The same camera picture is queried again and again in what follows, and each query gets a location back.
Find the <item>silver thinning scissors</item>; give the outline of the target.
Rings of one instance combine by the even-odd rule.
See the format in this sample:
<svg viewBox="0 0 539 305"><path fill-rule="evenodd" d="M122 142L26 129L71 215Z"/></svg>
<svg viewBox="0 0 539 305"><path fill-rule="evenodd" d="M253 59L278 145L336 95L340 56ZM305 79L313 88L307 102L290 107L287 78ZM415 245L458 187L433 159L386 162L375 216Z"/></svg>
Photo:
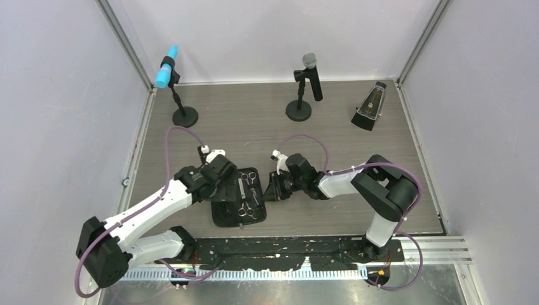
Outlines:
<svg viewBox="0 0 539 305"><path fill-rule="evenodd" d="M238 215L240 217L249 216L252 219L255 219L254 210L249 206L249 203L247 201L247 196L245 194L245 188L244 188L243 179L241 179L241 178L238 179L238 185L239 185L240 196L241 196L241 207L238 209Z"/></svg>

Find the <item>black zipper tool case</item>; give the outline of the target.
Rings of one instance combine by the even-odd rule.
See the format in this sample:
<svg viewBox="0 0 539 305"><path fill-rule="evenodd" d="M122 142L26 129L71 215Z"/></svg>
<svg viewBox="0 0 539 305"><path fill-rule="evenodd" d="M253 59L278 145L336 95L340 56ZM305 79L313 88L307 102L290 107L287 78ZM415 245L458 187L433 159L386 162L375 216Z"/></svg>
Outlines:
<svg viewBox="0 0 539 305"><path fill-rule="evenodd" d="M245 188L245 194L247 196L247 201L249 203L249 206L254 210L254 217L255 219L252 219L249 216L246 217L240 217L238 215L238 209L241 207L241 196L240 196L240 189L238 185L238 195L237 200L232 202L211 202L211 213L212 213L212 220L214 224L218 227L243 227L249 224L256 224L260 223L267 218L267 210L264 201L262 200L262 188L261 183L259 179L259 173L256 168L254 167L248 167L248 168L240 168L237 172L237 182L239 178L242 178L242 173L249 173L249 172L255 172L257 177L254 181L254 189L257 192L257 198L260 203L260 207L257 207L255 204L255 201L252 197L252 193L250 191L250 187L247 185L247 183L244 181L244 188Z"/></svg>

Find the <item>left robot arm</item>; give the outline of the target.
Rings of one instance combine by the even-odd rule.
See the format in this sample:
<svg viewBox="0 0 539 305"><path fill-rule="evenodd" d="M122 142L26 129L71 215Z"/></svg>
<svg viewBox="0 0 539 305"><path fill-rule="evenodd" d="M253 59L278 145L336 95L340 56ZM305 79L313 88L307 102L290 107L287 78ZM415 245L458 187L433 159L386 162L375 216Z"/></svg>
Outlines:
<svg viewBox="0 0 539 305"><path fill-rule="evenodd" d="M76 249L79 263L75 284L86 270L98 288L119 281L129 269L160 259L187 263L197 244L182 226L174 226L154 236L145 234L172 214L194 203L213 201L231 186L236 165L222 152L211 152L200 166L185 166L153 195L118 215L86 220Z"/></svg>

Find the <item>silver cutting scissors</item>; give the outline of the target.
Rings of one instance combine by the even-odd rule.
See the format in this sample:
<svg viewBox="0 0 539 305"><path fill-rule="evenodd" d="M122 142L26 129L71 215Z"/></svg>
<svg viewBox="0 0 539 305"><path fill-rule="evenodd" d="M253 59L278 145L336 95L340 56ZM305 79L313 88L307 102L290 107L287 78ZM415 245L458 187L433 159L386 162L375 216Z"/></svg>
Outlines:
<svg viewBox="0 0 539 305"><path fill-rule="evenodd" d="M257 207L260 207L260 203L259 203L259 200L257 198L257 192L256 190L254 189L254 181L257 177L256 173L255 172L249 172L249 173L242 173L241 174L242 176L242 179L247 183L247 185L250 187L250 191L252 193L252 197L255 201L255 204Z"/></svg>

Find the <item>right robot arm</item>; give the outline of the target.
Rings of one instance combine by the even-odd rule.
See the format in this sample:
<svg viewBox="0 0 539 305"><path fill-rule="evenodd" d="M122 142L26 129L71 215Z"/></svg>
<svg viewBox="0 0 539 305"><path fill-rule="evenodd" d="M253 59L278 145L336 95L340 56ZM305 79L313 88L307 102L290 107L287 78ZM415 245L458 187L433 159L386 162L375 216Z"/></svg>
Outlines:
<svg viewBox="0 0 539 305"><path fill-rule="evenodd" d="M277 169L269 175L264 201L283 201L297 191L313 200L359 194L374 209L362 237L364 255L378 261L388 253L388 242L405 217L420 201L423 190L417 177L381 155L341 171L318 171L301 154L285 156L275 151Z"/></svg>

